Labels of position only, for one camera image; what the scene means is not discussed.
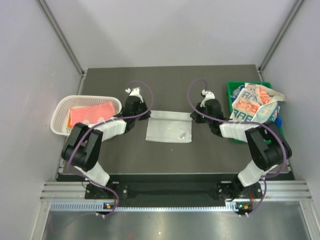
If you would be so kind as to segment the white green towel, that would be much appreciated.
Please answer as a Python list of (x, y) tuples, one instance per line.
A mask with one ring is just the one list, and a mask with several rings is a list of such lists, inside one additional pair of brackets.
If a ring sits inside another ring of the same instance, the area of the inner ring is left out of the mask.
[(145, 140), (159, 143), (191, 143), (192, 118), (190, 113), (152, 110), (148, 119)]

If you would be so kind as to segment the cream patterned towel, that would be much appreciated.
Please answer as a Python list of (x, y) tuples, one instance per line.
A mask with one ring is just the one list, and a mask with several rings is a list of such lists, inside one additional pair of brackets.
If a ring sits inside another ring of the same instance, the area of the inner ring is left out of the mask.
[(273, 122), (273, 118), (276, 118), (280, 111), (278, 102), (283, 101), (284, 94), (263, 85), (246, 82), (232, 103), (230, 119), (242, 122)]

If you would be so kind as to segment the pink patterned towel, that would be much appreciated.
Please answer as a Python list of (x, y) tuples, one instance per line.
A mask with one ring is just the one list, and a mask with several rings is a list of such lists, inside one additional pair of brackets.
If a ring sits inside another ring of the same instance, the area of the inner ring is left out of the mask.
[(116, 110), (111, 102), (82, 108), (72, 108), (69, 111), (72, 127), (77, 123), (86, 125), (97, 124), (110, 119), (115, 114)]

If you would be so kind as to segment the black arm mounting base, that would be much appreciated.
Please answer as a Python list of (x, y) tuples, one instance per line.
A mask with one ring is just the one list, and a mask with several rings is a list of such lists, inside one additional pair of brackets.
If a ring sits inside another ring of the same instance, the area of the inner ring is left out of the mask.
[(241, 193), (222, 182), (120, 182), (107, 187), (119, 196), (119, 207), (217, 207), (226, 200), (262, 197), (258, 183)]

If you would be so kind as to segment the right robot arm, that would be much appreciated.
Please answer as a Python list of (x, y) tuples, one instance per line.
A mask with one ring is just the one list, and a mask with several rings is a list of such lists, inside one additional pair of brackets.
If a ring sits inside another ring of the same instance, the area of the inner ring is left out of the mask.
[(203, 100), (190, 114), (192, 120), (207, 124), (218, 137), (248, 144), (251, 161), (231, 181), (229, 192), (232, 199), (245, 198), (262, 177), (292, 156), (292, 149), (274, 122), (249, 124), (226, 120), (212, 91), (204, 89), (201, 96)]

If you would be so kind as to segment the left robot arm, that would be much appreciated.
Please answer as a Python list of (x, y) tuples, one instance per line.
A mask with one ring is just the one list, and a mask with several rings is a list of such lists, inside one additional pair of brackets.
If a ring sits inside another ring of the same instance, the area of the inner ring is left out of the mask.
[(137, 120), (147, 120), (151, 116), (139, 87), (127, 88), (126, 92), (124, 106), (110, 119), (93, 126), (76, 123), (61, 152), (67, 166), (73, 166), (88, 180), (86, 189), (92, 198), (117, 197), (110, 175), (98, 161), (102, 142), (128, 133)]

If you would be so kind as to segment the green plastic bin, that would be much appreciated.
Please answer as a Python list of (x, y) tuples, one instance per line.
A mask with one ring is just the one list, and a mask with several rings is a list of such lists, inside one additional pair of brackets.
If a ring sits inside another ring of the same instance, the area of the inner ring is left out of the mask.
[[(233, 112), (233, 107), (232, 104), (233, 102), (236, 100), (236, 98), (238, 97), (240, 91), (242, 90), (242, 88), (245, 87), (245, 81), (228, 81), (226, 84), (227, 87), (227, 95), (228, 95), (228, 105), (229, 105), (229, 113), (230, 115)], [(257, 85), (262, 85), (265, 86), (269, 89), (272, 89), (272, 84), (270, 82), (261, 82), (261, 81), (253, 81), (250, 82), (251, 84), (257, 84)], [(283, 128), (279, 129), (281, 134), (283, 136), (285, 136), (285, 133), (283, 131)], [(233, 142), (237, 143), (237, 144), (245, 144), (245, 142), (240, 141), (240, 140), (233, 140)]]

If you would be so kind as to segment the blue patterned towel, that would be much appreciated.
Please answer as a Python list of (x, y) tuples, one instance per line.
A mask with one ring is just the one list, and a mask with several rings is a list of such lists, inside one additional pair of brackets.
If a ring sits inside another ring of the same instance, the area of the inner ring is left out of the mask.
[(283, 122), (282, 122), (282, 118), (281, 118), (280, 115), (277, 115), (277, 116), (276, 116), (276, 118), (275, 118), (275, 120), (274, 120), (274, 123), (275, 123), (275, 125), (276, 125), (279, 129), (282, 128)]

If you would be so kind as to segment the white perforated plastic basket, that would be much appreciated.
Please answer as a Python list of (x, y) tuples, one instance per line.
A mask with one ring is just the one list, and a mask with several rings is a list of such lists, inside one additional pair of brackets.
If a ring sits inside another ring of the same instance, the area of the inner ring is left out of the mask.
[(69, 95), (63, 98), (55, 108), (50, 122), (50, 128), (53, 133), (61, 136), (69, 136), (72, 129), (67, 127), (70, 109), (90, 107), (94, 105), (111, 102), (115, 113), (118, 114), (122, 109), (121, 102), (111, 96), (94, 96), (94, 95)]

